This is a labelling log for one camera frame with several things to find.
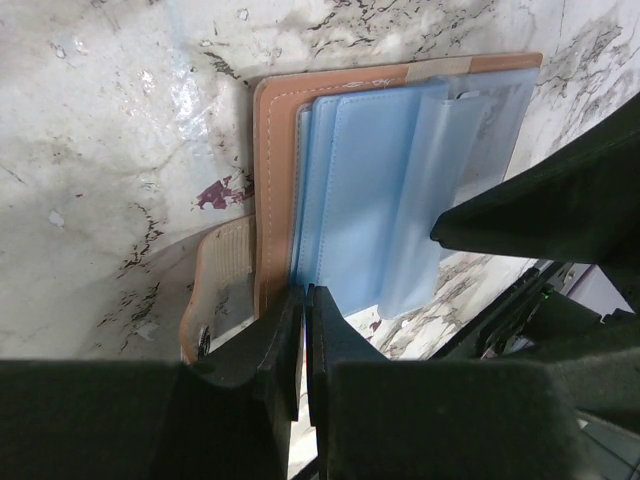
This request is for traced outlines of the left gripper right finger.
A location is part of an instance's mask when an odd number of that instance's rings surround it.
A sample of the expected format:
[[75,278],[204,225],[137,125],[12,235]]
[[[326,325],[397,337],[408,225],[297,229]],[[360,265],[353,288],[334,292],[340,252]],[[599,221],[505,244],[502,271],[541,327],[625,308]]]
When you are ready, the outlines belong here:
[[587,448],[544,367],[392,361],[309,289],[310,417],[323,479],[586,479]]

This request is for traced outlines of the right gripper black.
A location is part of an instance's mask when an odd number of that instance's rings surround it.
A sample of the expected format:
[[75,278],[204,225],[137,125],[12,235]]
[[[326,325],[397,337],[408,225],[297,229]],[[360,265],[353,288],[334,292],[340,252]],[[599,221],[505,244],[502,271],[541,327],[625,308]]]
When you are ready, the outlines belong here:
[[[443,247],[639,275],[639,99],[525,172],[440,215]],[[639,318],[569,295],[569,264],[528,269],[435,353],[541,364],[578,416],[639,436]]]

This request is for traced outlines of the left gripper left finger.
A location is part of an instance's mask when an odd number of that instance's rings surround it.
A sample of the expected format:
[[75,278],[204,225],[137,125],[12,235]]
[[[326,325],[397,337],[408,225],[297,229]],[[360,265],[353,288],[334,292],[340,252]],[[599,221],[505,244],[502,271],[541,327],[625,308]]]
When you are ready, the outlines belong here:
[[305,291],[194,364],[1,364],[5,479],[283,479]]

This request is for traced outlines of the brown leather card holder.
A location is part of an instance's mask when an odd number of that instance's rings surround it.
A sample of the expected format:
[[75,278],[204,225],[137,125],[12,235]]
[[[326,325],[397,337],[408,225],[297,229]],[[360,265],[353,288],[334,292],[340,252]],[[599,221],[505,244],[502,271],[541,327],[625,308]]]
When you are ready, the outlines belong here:
[[207,234],[180,323],[185,362],[252,278],[262,314],[293,284],[393,319],[433,297],[441,213],[505,179],[543,56],[446,57],[270,76],[253,96],[255,211]]

